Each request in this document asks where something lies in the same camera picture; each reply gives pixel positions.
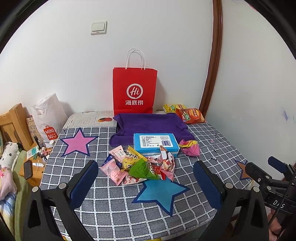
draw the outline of green snack package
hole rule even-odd
[[[158,175],[154,175],[149,168],[149,162],[140,159],[129,170],[129,175],[137,178],[160,179]]]

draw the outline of blue gripper pad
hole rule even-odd
[[[287,166],[273,156],[268,158],[268,164],[274,169],[278,170],[280,173],[285,173],[287,171]]]
[[[70,193],[70,208],[79,208],[98,176],[99,166],[93,161]]]
[[[222,206],[222,195],[218,187],[216,186],[216,183],[218,183],[219,186],[222,186],[224,185],[222,181],[215,174],[212,174],[209,169],[202,163],[202,161],[197,161],[196,163],[194,163],[193,174],[202,191],[204,192],[207,200],[209,201],[211,207],[219,210]],[[215,180],[215,183],[213,182],[214,176],[219,179]]]

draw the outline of wall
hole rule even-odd
[[[107,20],[106,35],[90,35]],[[12,36],[0,55],[0,113],[28,109],[57,93],[67,114],[111,110],[112,69],[125,66],[130,48],[158,70],[155,108],[198,107],[210,58],[211,0],[49,0]],[[130,66],[140,67],[137,54]]]
[[[223,43],[206,119],[248,161],[282,178],[269,156],[296,162],[296,60],[244,1],[223,0]]]

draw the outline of wooden headboard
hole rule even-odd
[[[21,143],[26,151],[31,149],[33,140],[30,136],[26,113],[22,104],[16,104],[8,112],[0,115],[0,130],[3,142]]]

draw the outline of smartphone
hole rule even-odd
[[[26,180],[33,176],[33,165],[31,160],[27,160],[24,163],[24,174]]]

